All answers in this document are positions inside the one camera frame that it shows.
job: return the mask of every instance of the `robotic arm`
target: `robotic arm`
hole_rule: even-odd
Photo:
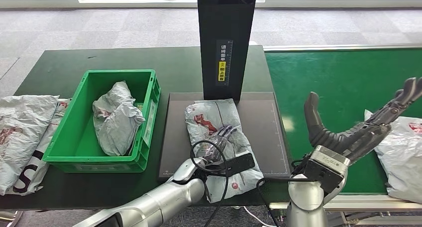
[[[391,131],[396,120],[410,104],[422,96],[422,78],[409,78],[395,97],[368,120],[351,129],[333,133],[322,124],[317,110],[319,97],[311,92],[304,105],[309,141],[315,148],[292,172],[293,178],[309,182],[289,182],[291,202],[287,226],[328,225],[323,206],[343,188],[347,169],[373,150]]]
[[[318,95],[310,93],[305,102],[309,140],[315,148],[292,172],[288,227],[328,226],[324,204],[343,188],[350,165],[373,150],[390,132],[393,122],[410,104],[422,96],[422,78],[410,78],[395,98],[371,118],[351,129],[333,133],[322,124],[317,110]],[[123,206],[102,210],[74,227],[159,227],[207,194],[207,175],[231,176],[254,166],[251,154],[225,160],[221,156],[230,135],[228,126],[193,151],[166,183]]]

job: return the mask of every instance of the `yellow label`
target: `yellow label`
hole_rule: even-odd
[[[218,81],[224,82],[225,80],[225,61],[218,63]]]

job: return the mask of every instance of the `white plastic mailer bag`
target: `white plastic mailer bag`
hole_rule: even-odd
[[[42,188],[39,184],[44,179],[49,166],[47,162],[42,160],[42,156],[50,144],[69,103],[70,99],[58,100],[57,108],[54,112],[53,119],[51,119],[50,125],[48,125],[48,128],[32,154],[31,159],[19,175],[19,179],[16,181],[13,188],[10,188],[6,194],[26,196],[35,193]]]
[[[45,133],[58,96],[0,99],[0,195],[18,180]]]
[[[228,139],[223,154],[226,159],[234,158],[245,153],[253,155],[251,146],[242,132],[239,114],[233,99],[215,101],[195,101],[185,111],[185,121],[188,127],[191,145],[198,141],[209,139],[216,131],[229,125],[236,128]],[[225,199],[240,195],[256,188],[258,180],[263,178],[255,156],[255,167],[229,177],[228,189]],[[225,187],[225,177],[208,176],[206,182],[210,193],[209,202],[221,200]]]
[[[365,120],[371,115],[365,110]],[[388,195],[422,203],[422,119],[400,116],[391,128],[375,147],[388,177]]]
[[[145,121],[134,102],[125,81],[115,83],[110,91],[94,101],[95,133],[105,154],[123,156],[130,149],[136,131]]]

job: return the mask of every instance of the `silver robotic arm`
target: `silver robotic arm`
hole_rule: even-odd
[[[161,186],[123,206],[102,210],[74,227],[159,227],[204,196],[204,182],[192,179],[196,169],[188,159]]]

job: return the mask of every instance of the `black vertical panel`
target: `black vertical panel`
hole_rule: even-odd
[[[240,99],[254,9],[255,0],[198,0],[204,99]]]

